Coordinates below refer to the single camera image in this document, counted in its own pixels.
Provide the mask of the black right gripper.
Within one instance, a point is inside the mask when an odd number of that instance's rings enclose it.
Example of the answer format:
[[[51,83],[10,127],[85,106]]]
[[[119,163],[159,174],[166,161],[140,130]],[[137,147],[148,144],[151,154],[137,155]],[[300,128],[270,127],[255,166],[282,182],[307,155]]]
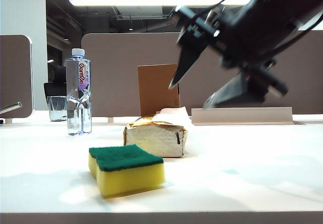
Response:
[[[273,58],[258,59],[247,49],[247,44],[236,36],[227,17],[213,9],[206,19],[186,6],[175,8],[175,19],[182,30],[177,43],[181,48],[179,62],[168,89],[179,84],[201,53],[210,46],[221,54],[221,65],[226,69],[238,68],[237,75],[204,103],[212,108],[228,103],[262,103],[267,93],[284,96],[288,88],[284,82],[270,73],[276,63]]]

